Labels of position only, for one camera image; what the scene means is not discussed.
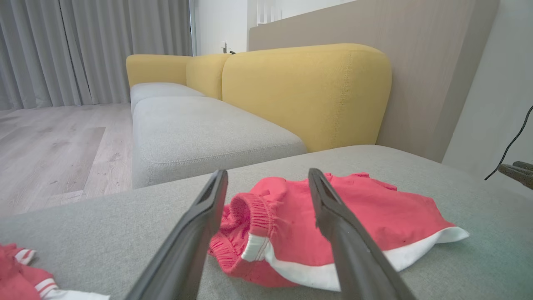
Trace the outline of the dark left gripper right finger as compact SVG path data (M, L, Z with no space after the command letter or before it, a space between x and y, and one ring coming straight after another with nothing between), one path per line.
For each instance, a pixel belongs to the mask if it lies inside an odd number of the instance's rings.
M316 168L309 169L316 226L330 242L345 300L413 300L414 294L394 270L354 213Z

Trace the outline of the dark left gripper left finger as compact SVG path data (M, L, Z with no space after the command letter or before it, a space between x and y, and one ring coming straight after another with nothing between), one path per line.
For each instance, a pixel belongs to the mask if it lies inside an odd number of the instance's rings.
M195 300L209 242L218 232L228 173L217 170L156 252L128 300Z

